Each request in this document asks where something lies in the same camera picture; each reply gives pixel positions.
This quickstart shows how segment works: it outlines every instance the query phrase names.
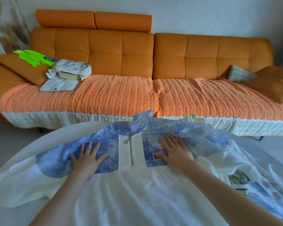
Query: sofa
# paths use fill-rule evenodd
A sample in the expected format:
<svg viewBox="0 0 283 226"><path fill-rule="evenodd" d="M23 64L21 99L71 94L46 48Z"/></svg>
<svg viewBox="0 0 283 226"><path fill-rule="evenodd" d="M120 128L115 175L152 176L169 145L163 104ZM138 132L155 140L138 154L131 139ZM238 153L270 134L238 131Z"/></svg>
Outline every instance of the sofa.
<svg viewBox="0 0 283 226"><path fill-rule="evenodd" d="M260 75L278 69L267 39L151 34L152 17L140 14L37 10L36 19L30 49L86 62L92 75L74 91L39 92L0 64L0 118L17 127L128 121L153 110L156 118L196 114L236 135L283 136L283 104L227 80L231 65Z"/></svg>

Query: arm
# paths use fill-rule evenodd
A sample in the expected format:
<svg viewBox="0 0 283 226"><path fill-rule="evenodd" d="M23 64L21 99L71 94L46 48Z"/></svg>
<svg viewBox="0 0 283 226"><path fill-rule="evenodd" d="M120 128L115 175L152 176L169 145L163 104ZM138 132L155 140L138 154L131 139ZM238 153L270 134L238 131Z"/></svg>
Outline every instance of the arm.
<svg viewBox="0 0 283 226"><path fill-rule="evenodd" d="M165 138L168 144L162 138L160 143L168 156L162 152L156 152L156 156L184 173L230 226L283 226L280 219L201 168L180 138L177 141L172 135L166 134Z"/></svg>
<svg viewBox="0 0 283 226"><path fill-rule="evenodd" d="M88 144L84 153L84 144L82 144L78 160L73 154L70 155L73 162L72 172L54 197L30 223L30 226L65 226L68 224L69 217L85 182L94 174L100 163L108 155L101 155L96 160L95 155L100 143L96 145L94 151L90 154L91 145L92 142Z"/></svg>

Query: table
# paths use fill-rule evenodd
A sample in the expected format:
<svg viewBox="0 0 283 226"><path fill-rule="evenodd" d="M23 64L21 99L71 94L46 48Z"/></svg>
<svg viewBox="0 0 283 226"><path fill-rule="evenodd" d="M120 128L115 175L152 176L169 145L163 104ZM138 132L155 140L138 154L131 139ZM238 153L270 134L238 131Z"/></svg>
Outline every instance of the table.
<svg viewBox="0 0 283 226"><path fill-rule="evenodd" d="M0 171L5 170L11 165L20 162L28 157L34 156L42 151L45 151L62 143L69 142L84 137L88 134L98 132L99 130L110 124L112 124L112 122L84 122L69 125L64 128L55 130L45 136L42 136L41 138L37 139L36 141L23 148L20 152L18 152L9 160L0 169ZM271 155L258 148L257 146L248 143L245 138L238 137L226 131L222 132L229 138L234 140L241 148L243 148L255 158L266 163L272 164L275 168L283 171L283 165L279 161L274 159ZM30 203L26 203L22 206L12 209L0 207L0 225L28 225L47 202L48 199L44 197L39 200L32 201Z"/></svg>

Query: floor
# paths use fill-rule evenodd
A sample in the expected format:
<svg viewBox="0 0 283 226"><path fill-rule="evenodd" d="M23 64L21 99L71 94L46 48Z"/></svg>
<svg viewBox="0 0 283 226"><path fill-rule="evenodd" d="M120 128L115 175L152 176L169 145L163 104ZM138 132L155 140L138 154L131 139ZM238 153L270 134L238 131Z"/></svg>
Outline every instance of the floor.
<svg viewBox="0 0 283 226"><path fill-rule="evenodd" d="M36 128L20 129L0 121L0 167L22 148L45 134L39 133ZM258 141L257 137L243 138L247 138L248 141L265 150L283 164L283 137L264 137L262 141Z"/></svg>

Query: zipper pull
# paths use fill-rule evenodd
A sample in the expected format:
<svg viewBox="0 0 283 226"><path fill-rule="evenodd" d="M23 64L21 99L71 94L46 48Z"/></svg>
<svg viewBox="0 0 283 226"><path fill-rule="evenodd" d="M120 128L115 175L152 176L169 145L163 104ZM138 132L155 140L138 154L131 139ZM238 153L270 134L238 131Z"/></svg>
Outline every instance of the zipper pull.
<svg viewBox="0 0 283 226"><path fill-rule="evenodd" d="M129 143L131 137L129 137L129 139L125 140L125 143Z"/></svg>

